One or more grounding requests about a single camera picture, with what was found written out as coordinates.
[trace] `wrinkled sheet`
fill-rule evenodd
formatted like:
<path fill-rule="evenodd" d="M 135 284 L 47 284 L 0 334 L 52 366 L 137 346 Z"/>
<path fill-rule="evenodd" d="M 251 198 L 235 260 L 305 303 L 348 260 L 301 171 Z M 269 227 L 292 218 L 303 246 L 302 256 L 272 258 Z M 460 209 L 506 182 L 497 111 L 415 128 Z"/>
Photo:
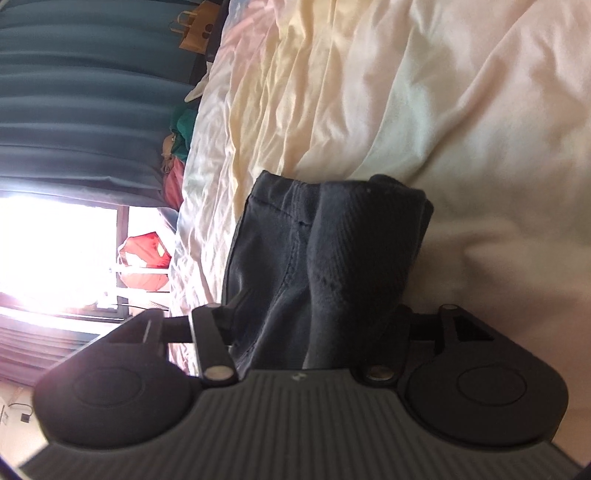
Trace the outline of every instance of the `wrinkled sheet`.
<path fill-rule="evenodd" d="M 591 460 L 591 4 L 234 0 L 184 177 L 173 310 L 219 301 L 263 170 L 389 174 L 435 215 L 405 294 L 555 367 L 557 443 Z"/>

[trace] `wall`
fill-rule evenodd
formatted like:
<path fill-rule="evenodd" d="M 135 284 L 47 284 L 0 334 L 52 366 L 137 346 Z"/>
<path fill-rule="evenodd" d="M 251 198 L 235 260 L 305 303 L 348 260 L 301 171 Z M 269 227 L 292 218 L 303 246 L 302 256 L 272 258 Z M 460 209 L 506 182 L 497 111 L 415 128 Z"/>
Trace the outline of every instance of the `wall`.
<path fill-rule="evenodd" d="M 31 405 L 30 388 L 17 388 L 0 382 L 0 408 L 4 406 L 7 422 L 0 419 L 0 455 L 12 466 L 25 462 L 47 444 L 37 417 L 33 414 L 29 423 L 21 421 L 21 413 L 31 413 L 31 409 L 19 405 L 8 407 L 10 403 Z"/>

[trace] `dark teal curtain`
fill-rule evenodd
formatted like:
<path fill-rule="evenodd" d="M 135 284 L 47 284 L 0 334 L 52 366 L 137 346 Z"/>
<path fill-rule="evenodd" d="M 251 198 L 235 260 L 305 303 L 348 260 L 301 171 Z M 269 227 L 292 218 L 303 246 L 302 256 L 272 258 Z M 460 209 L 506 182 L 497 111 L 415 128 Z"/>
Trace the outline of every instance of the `dark teal curtain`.
<path fill-rule="evenodd" d="M 0 195 L 162 206 L 162 140 L 196 55 L 186 2 L 10 0 L 0 11 Z"/>
<path fill-rule="evenodd" d="M 0 315 L 0 380 L 32 387 L 45 370 L 96 337 Z"/>

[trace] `red cloth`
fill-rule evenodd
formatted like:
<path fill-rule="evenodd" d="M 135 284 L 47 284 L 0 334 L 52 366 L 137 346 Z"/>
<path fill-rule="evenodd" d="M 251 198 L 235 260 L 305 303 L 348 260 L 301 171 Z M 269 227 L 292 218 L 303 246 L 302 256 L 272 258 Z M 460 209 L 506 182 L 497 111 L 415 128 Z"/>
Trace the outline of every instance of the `red cloth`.
<path fill-rule="evenodd" d="M 156 232 L 130 236 L 119 247 L 119 262 L 133 266 L 132 262 L 128 262 L 127 254 L 134 254 L 146 262 L 146 265 L 135 265 L 137 267 L 168 268 L 172 259 Z M 158 291 L 168 282 L 167 274 L 121 273 L 120 276 L 128 288 L 141 288 L 146 291 Z"/>
<path fill-rule="evenodd" d="M 164 175 L 163 197 L 169 207 L 179 211 L 183 203 L 183 175 L 184 164 L 177 157 L 174 157 L 173 167 L 170 172 Z"/>

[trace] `metal screw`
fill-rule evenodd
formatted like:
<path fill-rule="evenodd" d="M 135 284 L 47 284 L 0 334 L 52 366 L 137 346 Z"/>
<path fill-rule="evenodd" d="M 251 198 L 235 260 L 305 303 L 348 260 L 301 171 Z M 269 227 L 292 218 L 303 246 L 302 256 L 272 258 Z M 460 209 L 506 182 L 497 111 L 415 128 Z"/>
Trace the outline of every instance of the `metal screw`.
<path fill-rule="evenodd" d="M 212 382 L 223 382 L 232 378 L 234 370 L 225 365 L 214 365 L 205 370 L 203 375 Z"/>
<path fill-rule="evenodd" d="M 373 365 L 366 370 L 365 376 L 374 382 L 385 382 L 393 379 L 394 372 L 385 365 Z"/>

